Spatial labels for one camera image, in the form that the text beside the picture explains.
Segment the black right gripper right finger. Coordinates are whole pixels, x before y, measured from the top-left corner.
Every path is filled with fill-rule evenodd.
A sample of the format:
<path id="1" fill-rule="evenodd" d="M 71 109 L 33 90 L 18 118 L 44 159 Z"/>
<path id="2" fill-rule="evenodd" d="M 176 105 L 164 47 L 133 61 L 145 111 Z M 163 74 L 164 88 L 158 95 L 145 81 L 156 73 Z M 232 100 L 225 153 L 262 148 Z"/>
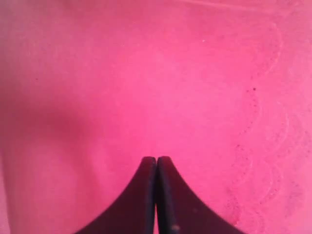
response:
<path id="1" fill-rule="evenodd" d="M 168 156 L 157 159 L 156 212 L 160 234 L 241 234 L 206 206 Z"/>

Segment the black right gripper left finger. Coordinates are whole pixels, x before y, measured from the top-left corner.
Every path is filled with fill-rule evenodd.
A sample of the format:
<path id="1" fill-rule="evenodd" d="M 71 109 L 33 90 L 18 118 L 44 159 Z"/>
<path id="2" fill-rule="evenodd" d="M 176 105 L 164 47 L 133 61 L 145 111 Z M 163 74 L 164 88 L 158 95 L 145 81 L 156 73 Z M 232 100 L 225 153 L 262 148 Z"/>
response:
<path id="1" fill-rule="evenodd" d="M 152 234 L 156 159 L 144 157 L 119 197 L 78 234 Z"/>

